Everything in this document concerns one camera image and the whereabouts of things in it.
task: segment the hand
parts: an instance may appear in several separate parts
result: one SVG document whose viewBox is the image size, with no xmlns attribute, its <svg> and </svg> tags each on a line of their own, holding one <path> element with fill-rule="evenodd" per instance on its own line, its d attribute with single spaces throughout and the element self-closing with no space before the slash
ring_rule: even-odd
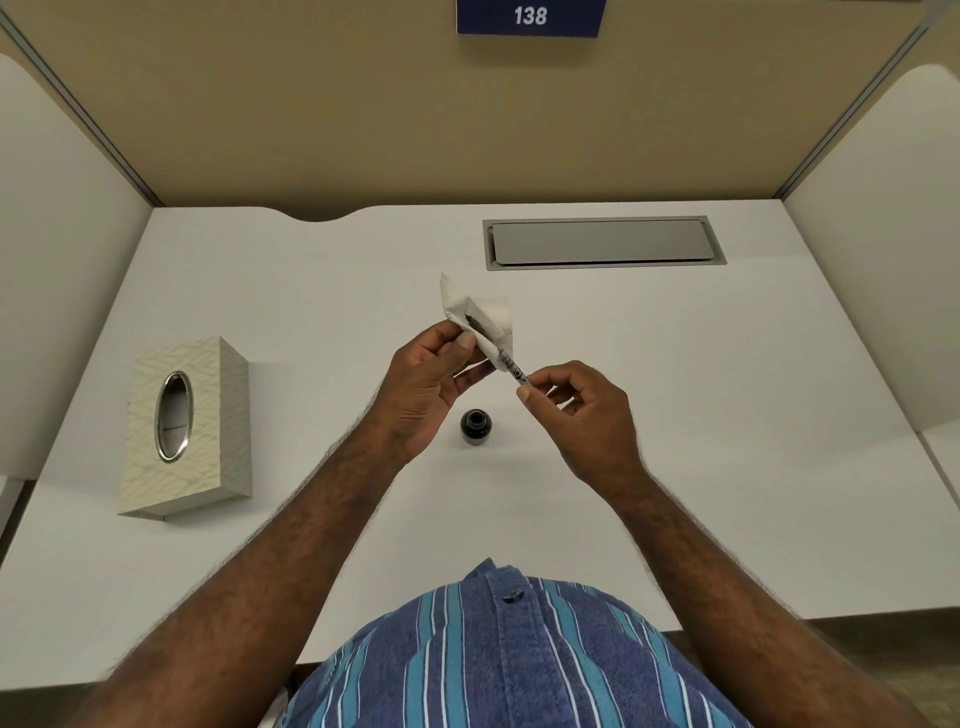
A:
<svg viewBox="0 0 960 728">
<path fill-rule="evenodd" d="M 441 321 L 396 351 L 365 424 L 387 435 L 405 465 L 430 444 L 453 402 L 493 371 L 472 333 Z"/>
<path fill-rule="evenodd" d="M 516 395 L 560 449 L 573 474 L 601 497 L 645 474 L 627 394 L 580 361 L 545 367 Z"/>
</svg>

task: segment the tissue box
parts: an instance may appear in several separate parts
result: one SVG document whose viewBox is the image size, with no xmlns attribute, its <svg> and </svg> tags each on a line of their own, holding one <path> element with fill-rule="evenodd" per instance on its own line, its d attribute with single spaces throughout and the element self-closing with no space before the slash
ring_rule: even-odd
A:
<svg viewBox="0 0 960 728">
<path fill-rule="evenodd" d="M 252 495 L 247 360 L 219 336 L 136 360 L 120 515 Z"/>
</svg>

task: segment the blue sign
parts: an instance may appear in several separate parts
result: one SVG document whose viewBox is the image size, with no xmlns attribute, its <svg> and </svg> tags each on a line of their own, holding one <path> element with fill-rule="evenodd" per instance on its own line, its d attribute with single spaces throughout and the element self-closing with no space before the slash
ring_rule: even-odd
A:
<svg viewBox="0 0 960 728">
<path fill-rule="evenodd" d="M 597 37 L 607 0 L 457 0 L 457 33 Z"/>
</svg>

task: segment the striped shirt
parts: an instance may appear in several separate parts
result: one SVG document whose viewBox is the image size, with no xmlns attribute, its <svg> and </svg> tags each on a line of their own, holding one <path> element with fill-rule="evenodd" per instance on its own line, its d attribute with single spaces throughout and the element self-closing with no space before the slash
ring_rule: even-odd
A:
<svg viewBox="0 0 960 728">
<path fill-rule="evenodd" d="M 748 726 L 637 612 L 490 559 L 368 624 L 294 696 L 281 728 Z"/>
</svg>

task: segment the desk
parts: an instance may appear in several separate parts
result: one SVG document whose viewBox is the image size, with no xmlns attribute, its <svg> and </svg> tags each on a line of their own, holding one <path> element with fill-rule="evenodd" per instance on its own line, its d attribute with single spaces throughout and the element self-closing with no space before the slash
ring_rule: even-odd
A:
<svg viewBox="0 0 960 728">
<path fill-rule="evenodd" d="M 487 271 L 484 219 L 706 215 L 718 266 Z M 445 271 L 506 295 L 516 360 L 581 358 L 630 395 L 649 465 L 805 618 L 960 603 L 960 513 L 777 201 L 395 206 L 328 223 L 158 209 L 3 569 L 0 689 L 103 675 L 293 491 L 441 318 Z M 140 352 L 221 335 L 251 362 L 254 496 L 150 522 L 115 515 Z M 605 504 L 497 374 L 396 480 L 303 651 L 484 557 L 676 619 Z M 460 439 L 488 410 L 490 441 Z"/>
</svg>

